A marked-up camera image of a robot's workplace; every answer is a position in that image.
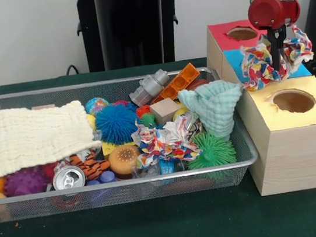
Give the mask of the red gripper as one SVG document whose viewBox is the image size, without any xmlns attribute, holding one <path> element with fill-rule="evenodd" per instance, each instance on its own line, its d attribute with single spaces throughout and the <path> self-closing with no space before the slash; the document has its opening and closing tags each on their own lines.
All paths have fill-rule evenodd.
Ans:
<svg viewBox="0 0 316 237">
<path fill-rule="evenodd" d="M 273 69 L 280 68 L 279 50 L 284 48 L 286 26 L 296 23 L 300 11 L 297 0 L 251 0 L 248 18 L 256 29 L 267 30 Z"/>
</svg>

